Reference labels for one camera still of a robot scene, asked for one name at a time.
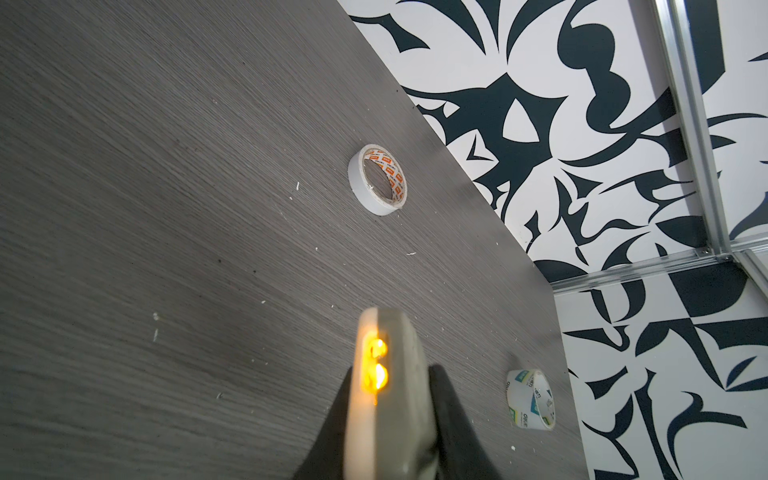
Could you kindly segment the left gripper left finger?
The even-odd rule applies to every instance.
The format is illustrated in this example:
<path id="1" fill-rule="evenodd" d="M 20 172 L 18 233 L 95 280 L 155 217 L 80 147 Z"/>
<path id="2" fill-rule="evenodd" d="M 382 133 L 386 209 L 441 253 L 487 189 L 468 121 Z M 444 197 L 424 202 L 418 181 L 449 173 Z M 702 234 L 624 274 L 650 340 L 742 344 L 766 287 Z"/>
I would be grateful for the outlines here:
<path id="1" fill-rule="evenodd" d="M 344 443 L 351 377 L 352 368 L 349 368 L 316 440 L 293 475 L 294 480 L 344 478 Z"/>

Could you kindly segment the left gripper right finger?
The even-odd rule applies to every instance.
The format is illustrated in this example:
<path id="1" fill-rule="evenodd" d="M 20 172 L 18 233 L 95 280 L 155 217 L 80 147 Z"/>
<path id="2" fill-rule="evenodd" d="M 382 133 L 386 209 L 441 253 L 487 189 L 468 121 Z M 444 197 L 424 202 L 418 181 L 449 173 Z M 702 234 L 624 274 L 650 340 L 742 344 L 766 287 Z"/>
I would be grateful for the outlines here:
<path id="1" fill-rule="evenodd" d="M 438 430 L 438 478 L 500 479 L 446 370 L 441 365 L 431 365 L 429 381 Z"/>

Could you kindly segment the white remote control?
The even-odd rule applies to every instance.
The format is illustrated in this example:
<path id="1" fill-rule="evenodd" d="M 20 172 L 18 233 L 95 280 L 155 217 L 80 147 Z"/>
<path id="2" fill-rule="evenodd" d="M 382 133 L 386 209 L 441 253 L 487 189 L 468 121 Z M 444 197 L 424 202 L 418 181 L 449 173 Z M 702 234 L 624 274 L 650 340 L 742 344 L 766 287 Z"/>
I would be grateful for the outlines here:
<path id="1" fill-rule="evenodd" d="M 359 318 L 344 440 L 345 479 L 435 479 L 438 431 L 428 363 L 408 316 Z"/>

